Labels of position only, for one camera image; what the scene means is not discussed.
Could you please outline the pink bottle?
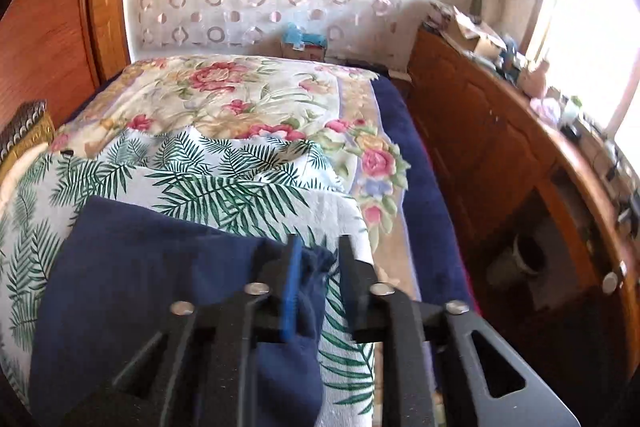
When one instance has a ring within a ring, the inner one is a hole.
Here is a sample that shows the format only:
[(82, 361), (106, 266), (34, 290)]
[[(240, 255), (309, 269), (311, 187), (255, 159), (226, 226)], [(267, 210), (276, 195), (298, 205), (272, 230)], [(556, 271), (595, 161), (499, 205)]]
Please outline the pink bottle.
[(542, 60), (538, 66), (533, 69), (527, 69), (518, 76), (518, 87), (529, 98), (544, 98), (547, 93), (547, 72), (550, 63)]

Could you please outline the box with blue bag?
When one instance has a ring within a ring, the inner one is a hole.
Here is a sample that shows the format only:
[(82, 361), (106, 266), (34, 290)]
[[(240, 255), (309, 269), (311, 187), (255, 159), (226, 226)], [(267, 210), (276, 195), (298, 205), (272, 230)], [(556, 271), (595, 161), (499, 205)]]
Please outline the box with blue bag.
[(323, 62), (327, 48), (325, 36), (310, 34), (292, 23), (286, 26), (281, 38), (282, 56), (291, 60)]

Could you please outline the open cardboard box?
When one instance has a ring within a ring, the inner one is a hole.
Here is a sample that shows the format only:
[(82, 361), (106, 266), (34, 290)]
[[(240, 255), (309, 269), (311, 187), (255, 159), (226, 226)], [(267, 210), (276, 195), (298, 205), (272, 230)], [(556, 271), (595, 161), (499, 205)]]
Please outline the open cardboard box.
[(506, 44), (495, 31), (484, 22), (473, 21), (457, 8), (452, 8), (451, 17), (442, 35), (462, 51), (495, 61), (506, 49)]

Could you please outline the navy blue printed t-shirt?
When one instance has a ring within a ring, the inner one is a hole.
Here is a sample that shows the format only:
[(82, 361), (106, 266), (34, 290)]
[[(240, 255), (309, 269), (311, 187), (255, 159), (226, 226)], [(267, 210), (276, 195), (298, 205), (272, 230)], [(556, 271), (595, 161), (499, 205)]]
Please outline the navy blue printed t-shirt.
[[(56, 256), (38, 311), (29, 402), (38, 424), (63, 416), (116, 375), (177, 301), (221, 303), (278, 259), (280, 243), (91, 197)], [(257, 421), (311, 426), (323, 401), (318, 342), (333, 255), (304, 248), (295, 336), (262, 343)]]

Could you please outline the floral quilt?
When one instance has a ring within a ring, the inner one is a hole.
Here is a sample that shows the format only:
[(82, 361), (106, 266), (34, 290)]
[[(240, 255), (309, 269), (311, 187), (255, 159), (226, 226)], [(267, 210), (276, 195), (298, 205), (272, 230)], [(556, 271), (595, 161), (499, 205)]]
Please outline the floral quilt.
[(120, 132), (192, 127), (208, 139), (318, 145), (356, 198), (383, 280), (419, 294), (408, 204), (428, 161), (393, 83), (367, 69), (249, 55), (128, 65), (56, 132), (55, 150), (95, 158)]

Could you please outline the long wooden sideboard cabinet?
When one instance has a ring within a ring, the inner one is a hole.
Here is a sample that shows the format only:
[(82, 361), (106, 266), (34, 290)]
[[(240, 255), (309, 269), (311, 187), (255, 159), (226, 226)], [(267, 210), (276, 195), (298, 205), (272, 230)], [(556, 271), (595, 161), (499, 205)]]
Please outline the long wooden sideboard cabinet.
[(425, 28), (409, 108), (480, 312), (585, 425), (639, 364), (634, 246), (578, 147), (509, 83)]

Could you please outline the window with wooden frame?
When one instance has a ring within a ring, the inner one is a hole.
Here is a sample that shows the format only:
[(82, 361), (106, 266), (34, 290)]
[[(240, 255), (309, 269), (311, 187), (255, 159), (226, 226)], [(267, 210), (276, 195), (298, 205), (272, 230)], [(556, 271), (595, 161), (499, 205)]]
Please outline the window with wooden frame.
[(639, 0), (541, 0), (525, 56), (639, 165)]

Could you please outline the palm-leaf print bedsheet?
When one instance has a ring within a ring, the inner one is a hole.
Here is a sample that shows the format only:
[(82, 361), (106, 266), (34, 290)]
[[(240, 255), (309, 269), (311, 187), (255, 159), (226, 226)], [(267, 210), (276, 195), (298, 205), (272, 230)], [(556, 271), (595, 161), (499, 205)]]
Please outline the palm-leaf print bedsheet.
[(323, 401), (311, 426), (371, 424), (375, 351), (348, 335), (336, 254), (347, 235), (358, 260), (372, 258), (358, 202), (312, 142), (219, 142), (192, 128), (123, 131), (93, 159), (38, 146), (3, 182), (1, 368), (30, 419), (37, 422), (28, 391), (40, 303), (63, 242), (94, 196), (282, 247), (297, 235), (304, 248), (326, 248), (334, 261), (318, 342)]

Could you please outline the navy blue blanket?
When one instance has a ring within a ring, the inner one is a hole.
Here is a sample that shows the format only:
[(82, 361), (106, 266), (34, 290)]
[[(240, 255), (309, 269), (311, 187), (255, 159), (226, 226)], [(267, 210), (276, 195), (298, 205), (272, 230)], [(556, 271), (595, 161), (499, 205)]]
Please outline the navy blue blanket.
[(422, 300), (443, 305), (462, 300), (471, 308), (475, 299), (460, 255), (446, 202), (406, 102), (393, 83), (380, 76), (372, 81), (382, 127), (410, 164), (408, 191), (402, 211), (408, 229), (411, 260)]

